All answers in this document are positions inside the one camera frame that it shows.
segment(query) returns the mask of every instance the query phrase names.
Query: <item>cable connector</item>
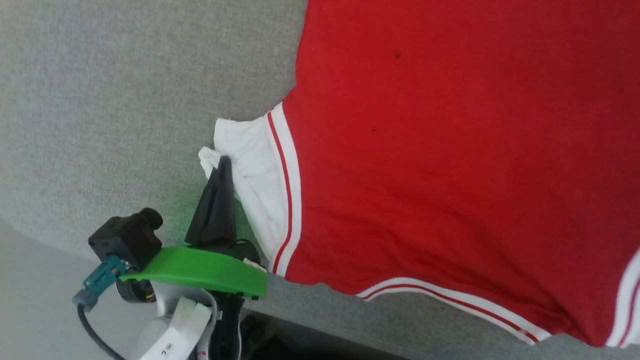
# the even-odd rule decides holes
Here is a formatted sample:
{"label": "cable connector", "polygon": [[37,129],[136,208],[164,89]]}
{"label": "cable connector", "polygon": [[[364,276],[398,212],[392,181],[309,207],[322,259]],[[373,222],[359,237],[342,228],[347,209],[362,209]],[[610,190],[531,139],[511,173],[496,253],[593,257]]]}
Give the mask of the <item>cable connector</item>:
{"label": "cable connector", "polygon": [[75,306],[82,304],[89,312],[98,303],[98,298],[113,285],[118,278],[127,272],[129,264],[116,255],[110,255],[83,282],[84,289],[73,298]]}

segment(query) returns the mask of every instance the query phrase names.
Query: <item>red stripe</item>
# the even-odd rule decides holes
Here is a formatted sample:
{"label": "red stripe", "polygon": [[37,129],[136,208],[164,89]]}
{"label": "red stripe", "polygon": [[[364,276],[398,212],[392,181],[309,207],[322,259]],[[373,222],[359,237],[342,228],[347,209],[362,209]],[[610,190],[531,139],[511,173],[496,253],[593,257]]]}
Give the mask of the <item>red stripe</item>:
{"label": "red stripe", "polygon": [[289,172],[287,171],[287,162],[284,159],[284,152],[282,151],[282,145],[280,145],[280,139],[278,138],[278,133],[276,132],[276,127],[273,124],[273,118],[271,117],[270,111],[267,114],[267,118],[269,119],[269,126],[271,127],[271,133],[273,134],[273,138],[276,141],[276,146],[278,147],[278,153],[280,154],[280,162],[282,163],[282,170],[284,171],[284,183],[285,183],[285,187],[287,188],[287,206],[288,206],[287,217],[289,218],[289,221],[287,222],[287,237],[285,238],[284,243],[280,247],[280,250],[278,251],[278,255],[276,256],[276,259],[273,263],[273,272],[277,273],[280,257],[282,256],[282,251],[284,250],[284,248],[289,243],[289,240],[291,239],[291,220],[292,220],[291,187],[289,186]]}
{"label": "red stripe", "polygon": [[629,333],[631,332],[631,328],[632,328],[632,324],[634,322],[634,311],[636,310],[636,296],[638,294],[638,289],[640,288],[640,281],[638,281],[636,283],[636,287],[634,288],[634,292],[632,293],[631,296],[631,310],[629,311],[629,323],[627,324],[627,330],[625,330],[625,334],[622,336],[622,338],[620,339],[620,343],[618,343],[618,347],[622,347],[622,344],[624,344],[627,340],[627,336],[629,336]]}
{"label": "red stripe", "polygon": [[378,290],[372,292],[371,294],[367,295],[363,299],[365,299],[365,300],[370,299],[373,295],[375,295],[375,294],[377,294],[377,293],[379,293],[379,292],[381,292],[383,290],[392,289],[392,288],[415,288],[415,289],[424,290],[426,292],[429,292],[429,293],[432,293],[432,294],[436,295],[437,297],[440,297],[441,299],[445,299],[445,300],[448,300],[448,301],[451,301],[451,302],[455,302],[455,303],[460,304],[462,306],[469,307],[469,308],[471,308],[473,310],[476,310],[476,311],[479,311],[479,312],[481,312],[483,314],[489,315],[490,317],[509,325],[510,327],[514,328],[516,331],[525,334],[529,339],[532,339],[534,343],[539,342],[539,340],[535,336],[533,336],[533,334],[531,334],[529,331],[526,331],[525,329],[517,326],[513,322],[510,322],[509,320],[507,320],[507,319],[505,319],[505,318],[503,318],[503,317],[501,317],[499,315],[496,315],[496,314],[494,314],[494,313],[492,313],[492,312],[490,312],[488,310],[485,310],[485,309],[483,309],[481,307],[478,307],[478,306],[475,306],[475,305],[472,305],[472,304],[467,304],[466,302],[462,302],[460,300],[457,300],[457,299],[450,298],[448,296],[442,295],[441,293],[437,293],[437,292],[435,292],[435,291],[433,291],[431,289],[423,288],[422,286],[419,286],[419,285],[413,285],[413,284],[389,285],[389,286],[385,286],[384,288],[381,288],[381,289],[378,289]]}

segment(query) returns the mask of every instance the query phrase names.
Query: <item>red fabric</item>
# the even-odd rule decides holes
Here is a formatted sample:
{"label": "red fabric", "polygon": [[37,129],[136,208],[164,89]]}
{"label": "red fabric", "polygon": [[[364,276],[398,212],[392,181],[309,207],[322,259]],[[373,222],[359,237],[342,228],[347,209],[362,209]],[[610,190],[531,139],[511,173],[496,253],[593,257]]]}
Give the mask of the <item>red fabric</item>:
{"label": "red fabric", "polygon": [[309,1],[284,101],[303,208],[286,278],[412,277],[604,345],[640,247],[639,14]]}

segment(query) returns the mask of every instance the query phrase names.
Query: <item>gray couch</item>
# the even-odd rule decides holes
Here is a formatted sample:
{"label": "gray couch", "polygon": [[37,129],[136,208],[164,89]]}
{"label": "gray couch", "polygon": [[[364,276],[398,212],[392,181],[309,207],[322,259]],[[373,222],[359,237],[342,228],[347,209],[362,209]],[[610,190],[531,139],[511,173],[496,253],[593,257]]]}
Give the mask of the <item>gray couch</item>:
{"label": "gray couch", "polygon": [[[0,0],[0,217],[93,258],[107,217],[153,207],[180,242],[205,184],[214,119],[283,99],[299,0]],[[254,310],[410,359],[632,359],[568,336],[530,347],[431,298],[371,303],[269,278]]]}

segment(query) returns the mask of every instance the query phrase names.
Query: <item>crumpled white fabric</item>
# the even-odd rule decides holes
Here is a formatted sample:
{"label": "crumpled white fabric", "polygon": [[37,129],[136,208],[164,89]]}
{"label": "crumpled white fabric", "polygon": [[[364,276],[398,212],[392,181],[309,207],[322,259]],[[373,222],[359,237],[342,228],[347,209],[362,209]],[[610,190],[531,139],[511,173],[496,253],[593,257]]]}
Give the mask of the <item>crumpled white fabric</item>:
{"label": "crumpled white fabric", "polygon": [[272,136],[266,115],[247,122],[218,119],[215,150],[203,147],[198,153],[207,178],[218,166],[221,156],[231,159],[236,195],[269,261],[284,241],[287,230],[286,189]]}

